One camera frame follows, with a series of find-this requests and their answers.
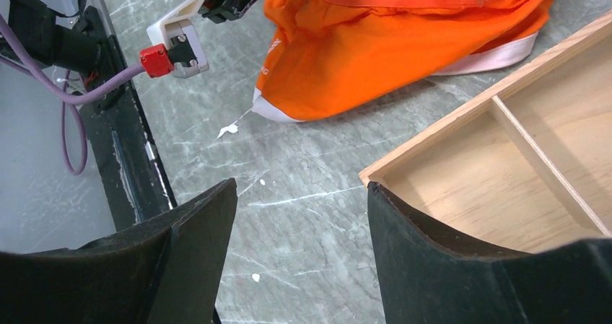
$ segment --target cable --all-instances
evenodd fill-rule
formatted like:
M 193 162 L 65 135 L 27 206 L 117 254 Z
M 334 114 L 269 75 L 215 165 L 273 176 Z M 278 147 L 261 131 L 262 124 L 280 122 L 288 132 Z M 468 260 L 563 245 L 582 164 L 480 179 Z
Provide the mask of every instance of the cable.
M 81 119 L 81 115 L 77 110 L 75 105 L 83 105 L 88 102 L 93 102 L 104 97 L 109 92 L 112 92 L 117 87 L 126 83 L 127 81 L 134 78 L 136 75 L 144 72 L 143 66 L 138 63 L 133 66 L 130 66 L 124 69 L 119 74 L 113 76 L 104 84 L 100 85 L 97 89 L 92 90 L 91 92 L 86 92 L 83 95 L 70 95 L 66 93 L 66 89 L 68 88 L 68 80 L 70 71 L 66 72 L 66 78 L 64 80 L 64 85 L 62 89 L 59 89 L 44 73 L 43 70 L 34 62 L 32 57 L 27 53 L 27 51 L 23 48 L 17 36 L 13 33 L 11 27 L 6 23 L 2 15 L 0 14 L 0 34 L 4 37 L 6 42 L 15 52 L 17 57 L 23 62 L 25 65 L 25 69 L 21 66 L 0 57 L 0 63 L 6 64 L 7 66 L 12 67 L 15 70 L 22 72 L 28 76 L 32 76 L 45 85 L 57 98 L 59 98 L 61 103 L 61 148 L 64 153 L 64 164 L 66 168 L 72 175 L 80 175 L 85 166 L 87 164 L 87 137 L 85 135 L 85 129 L 83 126 L 83 120 Z M 72 167 L 72 163 L 70 163 L 70 157 L 68 155 L 68 148 L 66 146 L 66 105 L 68 105 L 72 115 L 74 116 L 74 120 L 76 121 L 76 127 L 79 129 L 79 137 L 81 141 L 81 163 L 79 167 L 75 170 Z
M 126 69 L 124 69 L 119 74 L 113 76 L 111 79 L 106 81 L 100 87 L 92 90 L 83 95 L 69 95 L 65 93 L 59 87 L 57 87 L 51 80 L 43 73 L 43 70 L 38 67 L 38 65 L 34 62 L 32 57 L 27 53 L 27 51 L 17 39 L 15 33 L 9 25 L 6 23 L 2 15 L 0 15 L 0 33 L 4 37 L 4 39 L 8 42 L 9 46 L 13 49 L 17 57 L 23 62 L 26 69 L 30 71 L 32 76 L 34 76 L 38 81 L 43 83 L 55 96 L 57 96 L 63 102 L 70 105 L 83 105 L 88 102 L 93 102 L 94 100 L 98 100 L 104 97 L 107 93 L 113 91 L 115 88 L 121 86 L 127 81 L 134 78 L 136 75 L 144 73 L 144 68 L 142 64 L 137 63 Z

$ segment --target marble tabletop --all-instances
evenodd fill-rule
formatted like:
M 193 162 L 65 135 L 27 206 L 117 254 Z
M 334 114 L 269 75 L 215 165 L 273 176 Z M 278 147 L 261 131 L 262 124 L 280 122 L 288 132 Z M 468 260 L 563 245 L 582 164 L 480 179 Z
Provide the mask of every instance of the marble tabletop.
M 105 0 L 128 64 L 145 29 L 181 0 Z M 556 0 L 531 58 L 612 9 Z M 274 26 L 257 3 L 243 19 L 194 21 L 211 70 L 135 78 L 179 203 L 235 178 L 239 205 L 217 309 L 223 323 L 384 323 L 358 172 L 506 76 L 435 77 L 326 121 L 281 125 L 247 114 Z

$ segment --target folded clothing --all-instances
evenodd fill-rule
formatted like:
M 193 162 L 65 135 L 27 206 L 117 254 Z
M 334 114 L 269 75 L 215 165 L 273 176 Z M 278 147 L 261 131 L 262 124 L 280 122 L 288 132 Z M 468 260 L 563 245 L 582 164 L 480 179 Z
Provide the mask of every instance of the folded clothing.
M 278 122 L 338 115 L 431 75 L 523 60 L 553 0 L 264 0 L 277 27 L 252 111 Z

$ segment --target wooden edge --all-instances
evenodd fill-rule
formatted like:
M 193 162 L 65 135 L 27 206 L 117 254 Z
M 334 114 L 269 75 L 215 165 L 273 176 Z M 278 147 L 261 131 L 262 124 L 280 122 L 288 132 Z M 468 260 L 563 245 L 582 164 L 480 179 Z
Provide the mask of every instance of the wooden edge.
M 535 80 L 541 78 L 555 68 L 558 68 L 569 59 L 574 58 L 586 48 L 599 43 L 612 35 L 612 12 L 604 14 L 590 24 L 584 26 L 567 39 L 548 49 L 531 62 L 509 74 L 481 94 L 475 96 L 461 105 L 452 113 L 446 115 L 412 139 L 398 146 L 376 162 L 359 172 L 359 177 L 367 185 L 370 179 L 383 178 L 386 172 L 414 157 L 431 145 L 445 138 L 448 134 L 461 128 L 474 118 L 488 110 L 494 96 L 502 100 L 511 97 Z
M 607 237 L 611 236 L 606 225 L 544 154 L 536 140 L 529 135 L 504 102 L 497 96 L 494 96 L 492 100 L 491 114 L 495 117 L 497 123 L 506 131 L 510 140 L 523 154 L 535 173 L 563 204 L 569 214 L 581 227 L 602 232 Z

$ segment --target wooden compartment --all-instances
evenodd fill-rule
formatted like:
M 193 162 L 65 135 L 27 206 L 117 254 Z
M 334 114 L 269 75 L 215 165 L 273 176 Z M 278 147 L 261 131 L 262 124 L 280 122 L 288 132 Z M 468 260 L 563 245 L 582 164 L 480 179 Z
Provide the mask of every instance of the wooden compartment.
M 612 226 L 612 13 L 360 173 L 481 240 L 536 253 Z

